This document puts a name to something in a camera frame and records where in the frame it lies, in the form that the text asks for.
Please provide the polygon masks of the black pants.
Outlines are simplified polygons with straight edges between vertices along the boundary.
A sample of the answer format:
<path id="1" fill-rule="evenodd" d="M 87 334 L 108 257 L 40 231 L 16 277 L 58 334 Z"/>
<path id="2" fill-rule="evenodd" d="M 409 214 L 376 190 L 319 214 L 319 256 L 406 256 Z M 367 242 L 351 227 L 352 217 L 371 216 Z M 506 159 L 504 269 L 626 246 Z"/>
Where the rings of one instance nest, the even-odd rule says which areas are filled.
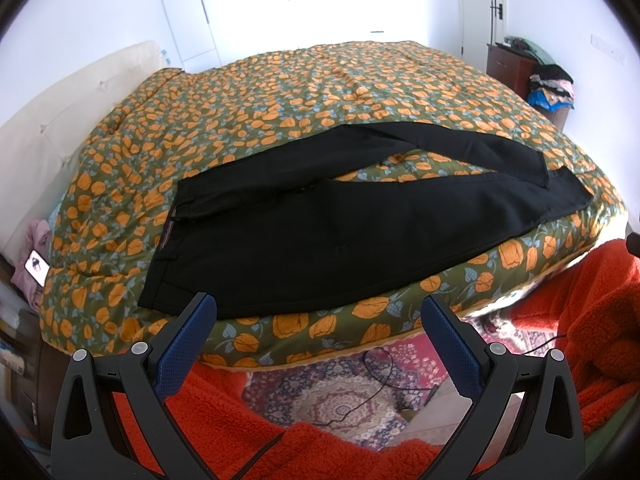
<path id="1" fill-rule="evenodd" d="M 223 320 L 343 307 L 592 199 L 569 169 L 501 136 L 342 125 L 180 181 L 138 304 L 175 316 L 204 292 Z"/>

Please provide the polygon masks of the wooden bedside table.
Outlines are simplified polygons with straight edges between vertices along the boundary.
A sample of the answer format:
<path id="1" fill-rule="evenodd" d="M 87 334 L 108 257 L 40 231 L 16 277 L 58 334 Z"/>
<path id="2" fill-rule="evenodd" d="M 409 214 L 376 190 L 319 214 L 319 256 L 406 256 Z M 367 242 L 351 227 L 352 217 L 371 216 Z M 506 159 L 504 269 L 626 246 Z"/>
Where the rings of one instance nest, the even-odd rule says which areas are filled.
<path id="1" fill-rule="evenodd" d="M 51 447 L 58 396 L 68 357 L 46 344 L 39 316 L 10 283 L 1 261 L 1 414 L 38 451 Z"/>

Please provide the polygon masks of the red fleece garment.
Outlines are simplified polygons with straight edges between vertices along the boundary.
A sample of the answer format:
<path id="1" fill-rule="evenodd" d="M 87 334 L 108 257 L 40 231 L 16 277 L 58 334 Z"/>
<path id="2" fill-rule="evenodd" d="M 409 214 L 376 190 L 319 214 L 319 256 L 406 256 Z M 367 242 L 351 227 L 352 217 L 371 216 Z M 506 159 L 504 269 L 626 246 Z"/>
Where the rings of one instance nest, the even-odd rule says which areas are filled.
<path id="1" fill-rule="evenodd" d="M 578 394 L 588 445 L 601 451 L 639 392 L 639 260 L 610 240 L 514 306 L 517 328 L 554 328 Z M 195 364 L 170 414 L 221 479 L 414 479 L 436 446 L 375 452 L 301 422 L 283 429 L 241 399 L 243 373 Z"/>

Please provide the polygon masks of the white smartphone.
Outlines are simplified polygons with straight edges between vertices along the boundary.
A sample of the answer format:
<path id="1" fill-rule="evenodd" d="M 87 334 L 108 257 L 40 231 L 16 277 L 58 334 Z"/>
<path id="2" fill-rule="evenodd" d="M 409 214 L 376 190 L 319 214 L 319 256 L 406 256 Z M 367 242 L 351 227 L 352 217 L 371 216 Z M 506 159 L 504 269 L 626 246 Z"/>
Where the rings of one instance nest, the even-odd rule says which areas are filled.
<path id="1" fill-rule="evenodd" d="M 24 268 L 39 286 L 43 287 L 46 284 L 50 266 L 46 259 L 35 249 L 29 253 L 24 263 Z"/>

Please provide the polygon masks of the patterned floor rug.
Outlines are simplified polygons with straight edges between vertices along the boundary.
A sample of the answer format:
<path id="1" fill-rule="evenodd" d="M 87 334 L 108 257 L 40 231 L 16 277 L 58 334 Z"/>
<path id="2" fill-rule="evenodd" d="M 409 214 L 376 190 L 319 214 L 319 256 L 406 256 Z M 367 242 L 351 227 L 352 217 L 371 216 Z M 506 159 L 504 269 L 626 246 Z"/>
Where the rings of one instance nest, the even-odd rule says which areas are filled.
<path id="1" fill-rule="evenodd" d="M 375 451 L 410 439 L 442 445 L 471 406 L 424 333 L 350 356 L 250 374 L 242 399 L 278 426 L 306 422 Z"/>

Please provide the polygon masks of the floral orange green bedspread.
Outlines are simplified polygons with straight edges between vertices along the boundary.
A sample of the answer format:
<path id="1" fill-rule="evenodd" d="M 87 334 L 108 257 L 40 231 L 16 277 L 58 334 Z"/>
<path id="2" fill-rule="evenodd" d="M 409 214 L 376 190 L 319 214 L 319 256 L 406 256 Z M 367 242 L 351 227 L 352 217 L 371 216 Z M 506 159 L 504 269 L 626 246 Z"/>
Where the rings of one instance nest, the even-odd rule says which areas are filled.
<path id="1" fill-rule="evenodd" d="M 592 159 L 508 87 L 413 41 L 346 42 L 263 53 L 189 74 L 163 68 L 90 122 L 53 232 L 39 309 L 64 353 L 119 353 L 152 339 L 165 315 L 139 307 L 145 274 L 181 179 L 342 122 L 407 119 L 518 141 L 592 194 L 467 263 L 345 307 L 295 295 L 291 315 L 218 322 L 203 349 L 218 367 L 289 367 L 405 338 L 439 292 L 461 316 L 510 306 L 588 250 L 625 234 L 628 214 Z"/>

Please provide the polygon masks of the pink cloth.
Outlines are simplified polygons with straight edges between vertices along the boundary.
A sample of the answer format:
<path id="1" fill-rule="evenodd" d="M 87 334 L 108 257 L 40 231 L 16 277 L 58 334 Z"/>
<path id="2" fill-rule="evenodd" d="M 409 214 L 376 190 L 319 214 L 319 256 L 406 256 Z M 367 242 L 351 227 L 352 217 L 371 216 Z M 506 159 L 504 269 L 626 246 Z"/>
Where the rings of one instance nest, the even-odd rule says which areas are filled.
<path id="1" fill-rule="evenodd" d="M 22 293 L 29 307 L 38 311 L 50 270 L 52 230 L 47 220 L 29 223 L 26 242 L 18 253 L 11 283 Z"/>

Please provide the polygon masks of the cream padded headboard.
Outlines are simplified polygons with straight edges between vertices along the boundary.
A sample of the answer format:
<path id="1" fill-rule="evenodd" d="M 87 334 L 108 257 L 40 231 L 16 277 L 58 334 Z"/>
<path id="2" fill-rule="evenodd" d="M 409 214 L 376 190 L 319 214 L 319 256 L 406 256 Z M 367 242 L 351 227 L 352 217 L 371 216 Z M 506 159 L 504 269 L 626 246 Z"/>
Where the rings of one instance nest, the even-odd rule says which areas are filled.
<path id="1" fill-rule="evenodd" d="M 29 221 L 44 219 L 76 171 L 91 130 L 167 66 L 154 41 L 111 53 L 43 90 L 1 126 L 1 255 L 17 263 Z"/>

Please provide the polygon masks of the pile of clothes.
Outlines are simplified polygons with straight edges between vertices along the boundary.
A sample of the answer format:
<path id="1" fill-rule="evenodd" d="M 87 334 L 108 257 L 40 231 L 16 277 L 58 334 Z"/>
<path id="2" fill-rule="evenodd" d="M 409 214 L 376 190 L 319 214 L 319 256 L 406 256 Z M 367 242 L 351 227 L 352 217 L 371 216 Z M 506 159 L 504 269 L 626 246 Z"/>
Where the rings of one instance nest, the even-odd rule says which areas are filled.
<path id="1" fill-rule="evenodd" d="M 548 112 L 574 107 L 575 91 L 572 76 L 556 64 L 543 47 L 528 39 L 515 36 L 506 36 L 503 44 L 514 53 L 522 54 L 535 62 L 526 84 L 525 99 L 529 105 L 538 106 Z"/>

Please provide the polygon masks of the dark red wooden cabinet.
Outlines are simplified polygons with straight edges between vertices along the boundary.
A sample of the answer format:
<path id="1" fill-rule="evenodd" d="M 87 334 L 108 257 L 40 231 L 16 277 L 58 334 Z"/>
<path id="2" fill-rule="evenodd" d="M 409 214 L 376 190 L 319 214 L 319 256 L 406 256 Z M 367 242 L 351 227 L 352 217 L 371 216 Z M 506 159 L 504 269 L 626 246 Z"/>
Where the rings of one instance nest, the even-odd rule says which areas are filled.
<path id="1" fill-rule="evenodd" d="M 521 99 L 528 95 L 529 77 L 537 62 L 504 47 L 490 44 L 487 52 L 486 73 L 510 88 Z"/>

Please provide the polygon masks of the white door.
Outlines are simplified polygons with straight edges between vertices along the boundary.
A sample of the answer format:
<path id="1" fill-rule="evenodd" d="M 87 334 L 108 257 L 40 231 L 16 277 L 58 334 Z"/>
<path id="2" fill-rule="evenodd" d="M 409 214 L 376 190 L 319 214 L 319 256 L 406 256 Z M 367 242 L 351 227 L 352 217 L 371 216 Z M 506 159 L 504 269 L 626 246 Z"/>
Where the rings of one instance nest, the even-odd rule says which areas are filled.
<path id="1" fill-rule="evenodd" d="M 463 61 L 486 70 L 490 44 L 506 36 L 506 0 L 461 0 Z"/>

